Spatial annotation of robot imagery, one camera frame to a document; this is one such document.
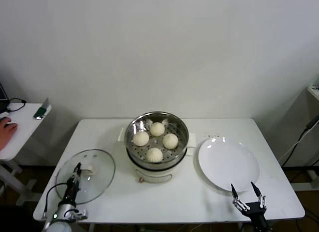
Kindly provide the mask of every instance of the floor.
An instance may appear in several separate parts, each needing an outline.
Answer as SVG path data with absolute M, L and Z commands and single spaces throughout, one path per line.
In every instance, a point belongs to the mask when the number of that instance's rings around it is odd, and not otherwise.
M 53 167 L 24 167 L 23 172 L 16 177 L 23 182 L 24 184 L 30 178 L 37 179 L 37 184 L 33 188 L 34 192 L 43 192 L 48 180 L 51 177 L 52 172 L 54 171 Z M 291 180 L 295 175 L 300 173 L 299 171 L 286 171 L 286 176 Z M 301 173 L 297 178 L 294 179 L 295 183 L 298 182 L 309 182 L 310 179 L 307 176 L 306 172 Z M 290 221 L 279 221 L 273 224 L 273 230 L 275 232 L 317 232 L 319 231 L 319 191 L 313 192 L 297 192 L 297 196 L 305 206 L 312 213 L 307 211 L 306 216 L 303 219 L 298 220 L 298 230 L 296 225 L 296 220 Z M 0 208 L 1 206 L 14 206 L 15 201 L 18 198 L 18 194 L 13 191 L 11 188 L 6 189 L 6 197 L 3 193 L 0 197 Z M 27 212 L 32 215 L 33 210 L 36 207 L 36 203 L 28 202 L 24 205 Z M 205 225 L 144 225 L 144 226 L 135 226 L 135 225 L 96 225 L 94 232 L 136 232 L 143 231 L 144 229 L 148 230 L 157 230 L 165 232 L 238 232 L 239 227 L 237 224 L 205 224 Z M 81 227 L 88 230 L 89 225 L 81 224 Z M 252 231 L 252 228 L 249 224 L 245 224 L 243 227 L 244 231 Z

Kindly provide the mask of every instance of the glass lid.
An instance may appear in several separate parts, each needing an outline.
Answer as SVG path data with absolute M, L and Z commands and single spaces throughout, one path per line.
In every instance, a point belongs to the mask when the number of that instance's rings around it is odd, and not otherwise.
M 81 162 L 80 191 L 75 200 L 78 205 L 98 198 L 110 186 L 115 173 L 115 162 L 109 153 L 99 149 L 85 150 L 64 163 L 56 176 L 55 184 L 65 183 L 79 162 Z M 57 186 L 56 191 L 62 198 L 65 186 Z

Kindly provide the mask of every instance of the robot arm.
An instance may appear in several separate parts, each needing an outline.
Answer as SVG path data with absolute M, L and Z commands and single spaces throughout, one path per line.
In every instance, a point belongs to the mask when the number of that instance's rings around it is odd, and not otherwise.
M 233 185 L 231 185 L 232 194 L 233 194 L 233 204 L 240 211 L 240 213 L 246 217 L 249 217 L 251 223 L 254 227 L 255 232 L 267 232 L 270 230 L 267 221 L 264 217 L 264 213 L 266 212 L 266 204 L 265 198 L 257 188 L 257 186 L 252 183 L 253 189 L 255 191 L 256 196 L 258 197 L 257 202 L 251 203 L 243 203 L 238 198 L 237 192 Z
M 88 213 L 86 210 L 80 211 L 76 209 L 76 195 L 80 190 L 81 163 L 79 163 L 72 173 L 72 176 L 67 180 L 67 188 L 63 199 L 58 204 L 57 211 L 51 219 L 46 218 L 46 210 L 43 213 L 43 218 L 47 219 L 43 228 L 43 232 L 70 232 L 71 227 L 68 223 L 87 219 Z

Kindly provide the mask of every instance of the white table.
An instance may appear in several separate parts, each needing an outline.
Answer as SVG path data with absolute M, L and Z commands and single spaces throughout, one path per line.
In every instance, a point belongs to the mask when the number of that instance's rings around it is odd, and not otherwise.
M 11 103 L 9 108 L 14 110 L 22 105 L 22 103 Z M 33 115 L 41 105 L 42 104 L 39 103 L 27 103 L 20 110 L 10 112 L 9 118 L 12 119 L 12 123 L 18 124 L 18 129 L 6 147 L 0 151 L 0 163 L 5 163 L 12 169 L 12 172 L 9 173 L 3 166 L 0 165 L 0 179 L 20 194 L 20 197 L 16 202 L 18 206 L 22 205 L 25 201 L 38 201 L 41 196 L 39 193 L 31 192 L 36 180 L 29 180 L 25 186 L 14 177 L 15 173 L 21 173 L 22 169 L 12 160 L 14 157 L 16 157 L 27 140 L 31 137 L 35 129 L 44 120 L 36 120 L 33 118 Z M 48 114 L 50 110 L 51 106 L 48 108 L 46 114 Z
M 197 162 L 197 153 L 186 156 L 178 176 L 163 184 L 138 183 L 125 145 L 117 141 L 128 119 L 98 119 L 79 122 L 69 144 L 33 213 L 41 220 L 45 196 L 54 185 L 59 169 L 74 154 L 98 148 L 114 157 L 116 172 L 110 187 L 97 199 L 79 205 L 89 216 L 84 223 L 219 223 L 245 222 L 249 219 L 232 205 L 230 192 L 214 186 L 205 178 Z M 301 218 L 305 211 L 278 164 L 263 135 L 252 119 L 185 119 L 189 131 L 196 134 L 197 148 L 212 136 L 227 136 L 245 144 L 260 165 L 256 185 L 266 195 L 267 220 Z M 49 196 L 48 216 L 57 208 L 59 198 L 53 190 Z M 239 194 L 244 202 L 257 201 L 253 189 Z

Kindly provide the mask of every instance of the steamed bun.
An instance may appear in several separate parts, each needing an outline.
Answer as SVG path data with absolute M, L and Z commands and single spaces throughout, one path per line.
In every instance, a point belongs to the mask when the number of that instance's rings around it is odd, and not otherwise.
M 150 148 L 146 153 L 145 159 L 148 162 L 161 162 L 163 160 L 163 153 L 158 148 Z
M 153 136 L 161 136 L 165 132 L 165 127 L 161 122 L 155 122 L 151 126 L 151 134 Z
M 149 142 L 149 135 L 145 131 L 139 131 L 133 137 L 133 143 L 137 146 L 144 146 Z
M 172 133 L 165 135 L 163 138 L 163 145 L 169 150 L 175 149 L 178 145 L 177 136 Z

